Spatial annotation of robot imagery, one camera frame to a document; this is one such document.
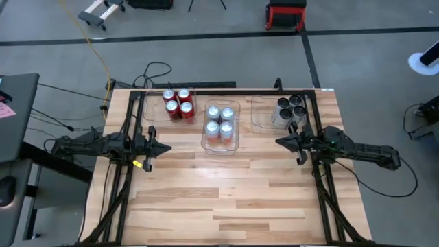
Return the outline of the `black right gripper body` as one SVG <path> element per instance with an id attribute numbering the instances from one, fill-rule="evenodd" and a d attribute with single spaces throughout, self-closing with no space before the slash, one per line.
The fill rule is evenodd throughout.
<path id="1" fill-rule="evenodd" d="M 302 130 L 298 132 L 298 124 L 293 121 L 290 125 L 292 130 L 292 151 L 298 153 L 297 163 L 299 165 L 304 165 L 308 159 L 306 154 L 307 151 L 317 148 L 315 144 L 317 136 L 314 134 L 313 129 L 310 125 L 305 125 Z"/>

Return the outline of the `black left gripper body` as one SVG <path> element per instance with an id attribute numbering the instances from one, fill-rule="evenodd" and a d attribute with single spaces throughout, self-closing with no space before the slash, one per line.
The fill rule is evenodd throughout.
<path id="1" fill-rule="evenodd" d="M 148 127 L 148 138 L 142 135 L 142 127 L 139 127 L 133 137 L 133 145 L 134 145 L 134 160 L 132 164 L 135 167 L 142 168 L 146 172 L 150 172 L 152 170 L 151 158 L 149 157 L 152 148 L 152 140 L 155 139 L 155 127 Z M 137 156 L 146 156 L 145 160 L 140 163 L 136 160 Z"/>

